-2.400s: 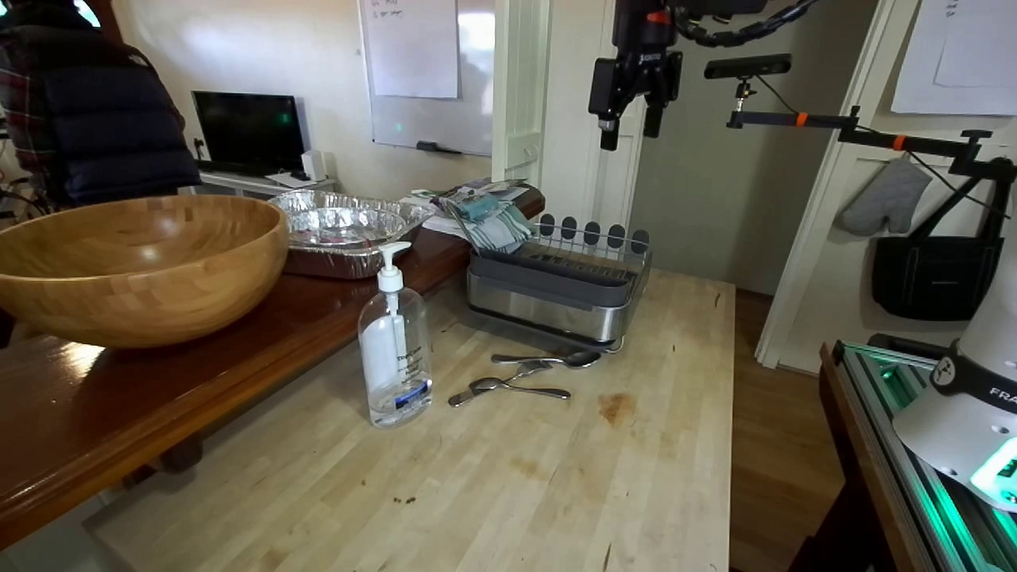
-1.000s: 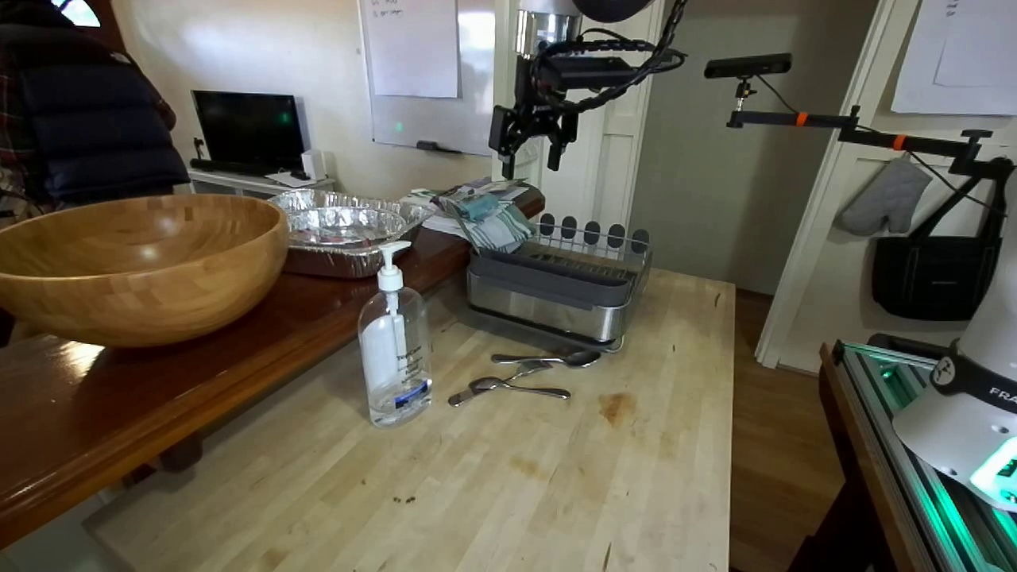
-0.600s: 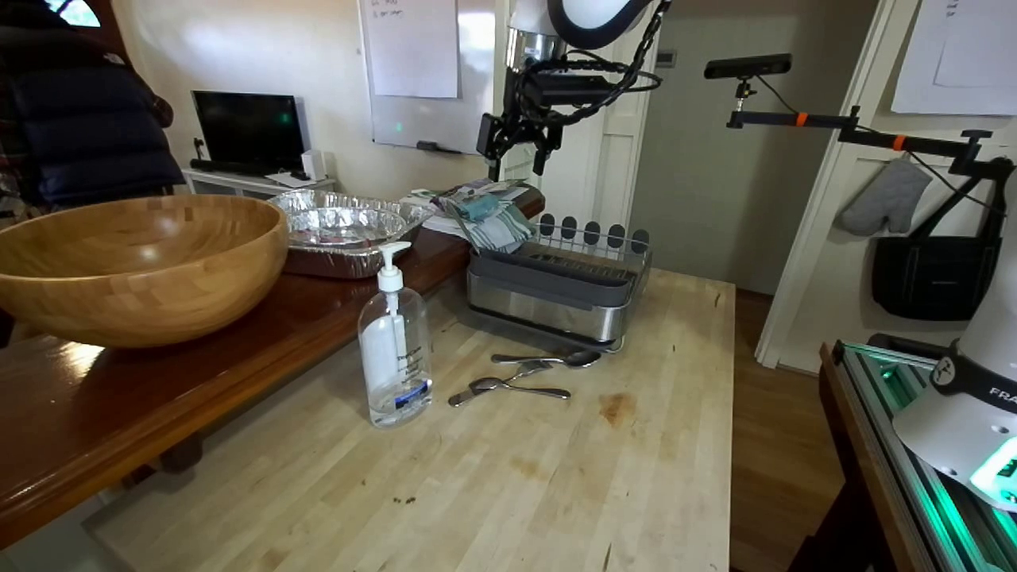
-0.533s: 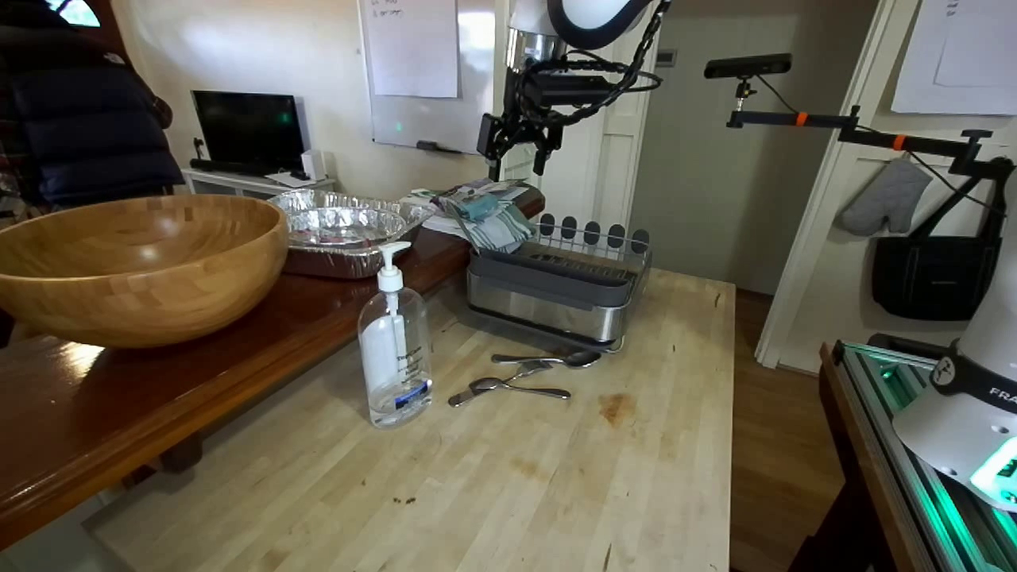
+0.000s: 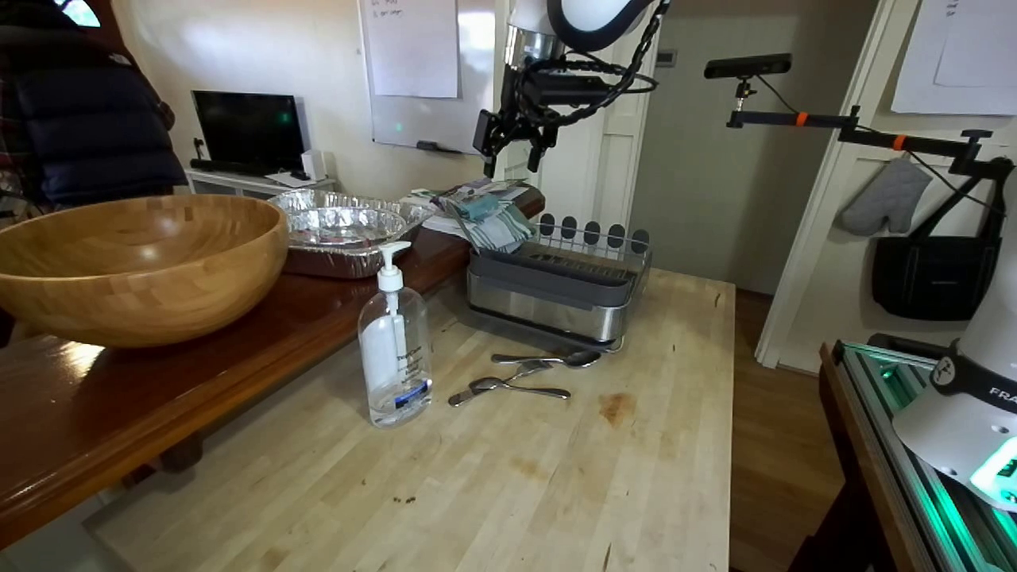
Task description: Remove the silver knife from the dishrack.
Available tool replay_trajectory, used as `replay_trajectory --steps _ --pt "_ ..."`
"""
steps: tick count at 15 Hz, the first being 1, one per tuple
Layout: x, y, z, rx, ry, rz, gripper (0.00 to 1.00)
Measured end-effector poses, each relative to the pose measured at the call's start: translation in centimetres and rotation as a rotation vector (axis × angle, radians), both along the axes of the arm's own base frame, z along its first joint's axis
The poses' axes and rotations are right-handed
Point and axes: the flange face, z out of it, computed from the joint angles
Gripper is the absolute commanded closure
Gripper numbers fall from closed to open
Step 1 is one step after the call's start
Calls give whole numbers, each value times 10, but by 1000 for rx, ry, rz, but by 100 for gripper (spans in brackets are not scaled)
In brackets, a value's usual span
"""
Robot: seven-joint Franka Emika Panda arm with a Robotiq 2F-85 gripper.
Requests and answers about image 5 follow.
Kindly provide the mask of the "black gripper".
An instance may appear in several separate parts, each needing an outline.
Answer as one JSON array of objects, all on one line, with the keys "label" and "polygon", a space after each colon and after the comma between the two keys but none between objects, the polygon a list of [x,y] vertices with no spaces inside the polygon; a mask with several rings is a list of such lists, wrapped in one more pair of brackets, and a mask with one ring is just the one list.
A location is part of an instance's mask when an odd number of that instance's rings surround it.
[{"label": "black gripper", "polygon": [[482,157],[482,176],[494,176],[497,152],[528,139],[528,167],[538,171],[543,152],[558,139],[565,128],[563,115],[565,76],[552,65],[509,65],[502,72],[502,92],[494,110],[478,110],[474,128],[474,148]]}]

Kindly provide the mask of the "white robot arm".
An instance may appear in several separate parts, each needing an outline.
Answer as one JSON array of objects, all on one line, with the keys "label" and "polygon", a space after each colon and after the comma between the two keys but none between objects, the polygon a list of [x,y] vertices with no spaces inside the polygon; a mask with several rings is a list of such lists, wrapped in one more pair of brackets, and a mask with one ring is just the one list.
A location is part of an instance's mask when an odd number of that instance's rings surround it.
[{"label": "white robot arm", "polygon": [[667,9],[669,0],[512,0],[497,106],[474,128],[482,176],[513,139],[531,144],[538,171],[563,128],[650,92],[658,80],[640,63]]}]

